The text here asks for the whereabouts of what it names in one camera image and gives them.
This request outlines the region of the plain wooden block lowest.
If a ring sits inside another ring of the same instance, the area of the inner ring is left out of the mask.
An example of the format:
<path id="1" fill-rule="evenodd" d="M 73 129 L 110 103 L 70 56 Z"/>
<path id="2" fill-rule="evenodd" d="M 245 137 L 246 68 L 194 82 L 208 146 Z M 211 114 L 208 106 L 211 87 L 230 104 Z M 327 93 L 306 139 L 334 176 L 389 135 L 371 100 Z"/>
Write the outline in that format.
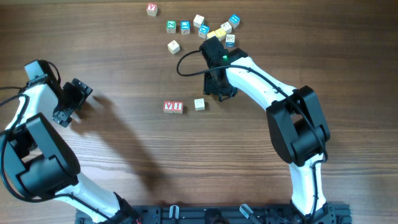
<path id="1" fill-rule="evenodd" d="M 205 101 L 203 98 L 195 99 L 194 104 L 196 111 L 201 111 L 205 109 Z"/>

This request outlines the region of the block with blue side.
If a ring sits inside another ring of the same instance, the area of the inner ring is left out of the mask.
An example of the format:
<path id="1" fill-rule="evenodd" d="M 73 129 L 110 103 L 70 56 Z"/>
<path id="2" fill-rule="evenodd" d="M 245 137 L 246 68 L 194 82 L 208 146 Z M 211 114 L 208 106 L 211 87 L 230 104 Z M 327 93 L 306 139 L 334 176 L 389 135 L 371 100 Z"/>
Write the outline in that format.
<path id="1" fill-rule="evenodd" d="M 225 46 L 226 47 L 235 47 L 235 35 L 234 34 L 227 34 L 225 38 Z"/>

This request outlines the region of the red I wooden block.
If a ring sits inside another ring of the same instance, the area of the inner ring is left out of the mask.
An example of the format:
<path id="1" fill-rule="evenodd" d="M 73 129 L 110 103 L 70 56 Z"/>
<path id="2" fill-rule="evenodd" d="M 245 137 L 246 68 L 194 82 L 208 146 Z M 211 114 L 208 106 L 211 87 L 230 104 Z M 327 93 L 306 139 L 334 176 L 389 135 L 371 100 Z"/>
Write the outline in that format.
<path id="1" fill-rule="evenodd" d="M 183 113 L 183 102 L 182 101 L 174 101 L 172 105 L 173 113 L 182 114 Z"/>

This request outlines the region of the yellow wooden block front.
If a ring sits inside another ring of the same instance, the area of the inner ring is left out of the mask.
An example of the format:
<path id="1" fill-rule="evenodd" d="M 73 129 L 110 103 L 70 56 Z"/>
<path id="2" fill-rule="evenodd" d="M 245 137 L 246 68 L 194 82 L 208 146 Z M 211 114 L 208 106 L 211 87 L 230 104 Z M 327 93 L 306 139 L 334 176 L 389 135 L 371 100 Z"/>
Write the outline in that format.
<path id="1" fill-rule="evenodd" d="M 218 37 L 215 31 L 209 32 L 209 33 L 207 33 L 207 35 L 206 35 L 206 38 L 207 38 L 207 39 L 210 39 L 210 38 L 212 38 L 212 37 Z"/>

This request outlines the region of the yellow wooden block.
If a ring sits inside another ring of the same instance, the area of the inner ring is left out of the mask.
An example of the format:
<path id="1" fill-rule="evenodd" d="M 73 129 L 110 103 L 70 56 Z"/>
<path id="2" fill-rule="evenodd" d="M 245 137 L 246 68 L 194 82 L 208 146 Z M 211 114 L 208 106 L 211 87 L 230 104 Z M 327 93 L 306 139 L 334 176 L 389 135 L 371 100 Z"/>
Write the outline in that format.
<path id="1" fill-rule="evenodd" d="M 226 38 L 226 32 L 223 28 L 219 28 L 219 29 L 215 30 L 215 34 L 219 41 L 225 40 L 225 38 Z"/>
<path id="2" fill-rule="evenodd" d="M 207 35 L 206 35 L 206 38 L 207 38 L 207 39 L 210 39 L 210 38 L 212 38 L 212 37 L 218 37 L 215 31 L 209 32 L 209 33 L 207 33 Z"/>

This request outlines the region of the red A wooden block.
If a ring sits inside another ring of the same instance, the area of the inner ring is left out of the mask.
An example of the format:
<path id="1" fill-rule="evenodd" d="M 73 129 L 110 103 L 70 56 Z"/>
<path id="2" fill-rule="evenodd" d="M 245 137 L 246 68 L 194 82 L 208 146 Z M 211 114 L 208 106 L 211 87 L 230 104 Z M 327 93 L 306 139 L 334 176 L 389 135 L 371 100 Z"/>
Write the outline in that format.
<path id="1" fill-rule="evenodd" d="M 164 113 L 173 113 L 173 101 L 164 101 L 163 111 Z"/>

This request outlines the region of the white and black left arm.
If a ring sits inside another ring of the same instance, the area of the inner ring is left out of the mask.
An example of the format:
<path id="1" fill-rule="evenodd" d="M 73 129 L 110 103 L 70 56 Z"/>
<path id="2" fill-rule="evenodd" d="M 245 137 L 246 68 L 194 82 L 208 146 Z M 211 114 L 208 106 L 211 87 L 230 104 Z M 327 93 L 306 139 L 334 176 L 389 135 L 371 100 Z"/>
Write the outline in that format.
<path id="1" fill-rule="evenodd" d="M 29 203 L 65 202 L 93 223 L 141 223 L 125 199 L 81 172 L 75 153 L 51 124 L 67 127 L 92 89 L 76 78 L 62 84 L 58 69 L 46 60 L 24 68 L 29 81 L 18 89 L 16 115 L 1 133 L 1 180 L 9 193 Z"/>

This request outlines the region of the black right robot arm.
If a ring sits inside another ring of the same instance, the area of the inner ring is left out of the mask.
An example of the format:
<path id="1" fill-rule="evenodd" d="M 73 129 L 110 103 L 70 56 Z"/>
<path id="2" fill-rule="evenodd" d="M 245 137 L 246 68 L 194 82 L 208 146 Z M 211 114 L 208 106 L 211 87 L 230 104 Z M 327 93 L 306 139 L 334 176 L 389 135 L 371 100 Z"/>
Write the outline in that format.
<path id="1" fill-rule="evenodd" d="M 315 92 L 278 81 L 246 52 L 229 52 L 216 37 L 204 41 L 199 51 L 209 68 L 207 93 L 232 97 L 241 90 L 266 111 L 272 146 L 289 165 L 296 212 L 304 223 L 321 219 L 326 204 L 321 165 L 328 160 L 330 131 Z"/>

